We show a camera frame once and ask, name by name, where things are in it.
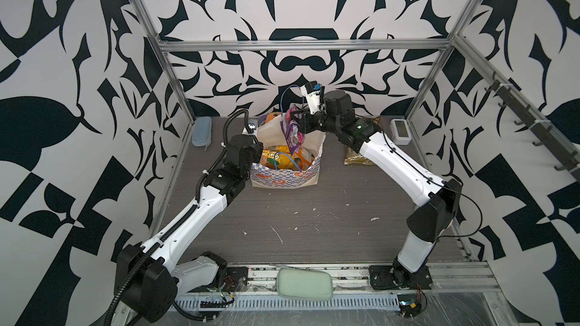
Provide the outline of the red fruit candy bag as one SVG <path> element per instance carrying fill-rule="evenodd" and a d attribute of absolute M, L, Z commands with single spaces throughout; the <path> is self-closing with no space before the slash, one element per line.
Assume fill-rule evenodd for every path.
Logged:
<path fill-rule="evenodd" d="M 366 118 L 357 117 L 356 121 L 348 125 L 343 133 L 346 140 L 341 141 L 345 146 L 344 164 L 346 165 L 373 165 L 372 161 L 365 157 L 360 149 L 364 143 L 370 141 L 370 137 L 382 132 L 381 117 Z"/>

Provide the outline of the purple candy packet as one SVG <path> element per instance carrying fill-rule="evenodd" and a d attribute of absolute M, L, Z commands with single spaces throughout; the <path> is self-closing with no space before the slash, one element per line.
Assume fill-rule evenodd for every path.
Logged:
<path fill-rule="evenodd" d="M 296 105 L 291 105 L 283 114 L 281 121 L 282 134 L 291 155 L 294 155 L 304 142 L 304 136 L 300 132 L 299 123 L 294 118 L 294 114 L 297 111 L 299 111 L 299 108 Z"/>

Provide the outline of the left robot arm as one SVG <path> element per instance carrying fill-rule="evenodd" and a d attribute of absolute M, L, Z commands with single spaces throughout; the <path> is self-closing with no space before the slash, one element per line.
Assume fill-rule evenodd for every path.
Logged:
<path fill-rule="evenodd" d="M 179 261 L 197 236 L 244 190 L 263 144 L 249 123 L 249 110 L 235 111 L 225 122 L 222 151 L 202 173 L 193 200 L 165 228 L 141 245 L 129 245 L 118 255 L 113 300 L 102 323 L 111 325 L 121 303 L 135 311 L 132 322 L 156 322 L 182 294 L 221 285 L 227 263 L 205 252 L 193 261 Z"/>

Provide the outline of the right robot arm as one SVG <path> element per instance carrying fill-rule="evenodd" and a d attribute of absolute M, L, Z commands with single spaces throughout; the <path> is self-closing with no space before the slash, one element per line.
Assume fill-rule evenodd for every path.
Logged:
<path fill-rule="evenodd" d="M 377 291 L 419 290 L 428 277 L 427 260 L 452 224 L 465 197 L 462 184 L 445 181 L 418 164 L 386 135 L 382 124 L 357 116 L 350 96 L 324 92 L 319 85 L 301 87 L 305 106 L 291 114 L 299 131 L 334 134 L 340 143 L 364 156 L 394 180 L 412 199 L 408 235 L 389 267 L 371 266 L 369 283 Z"/>

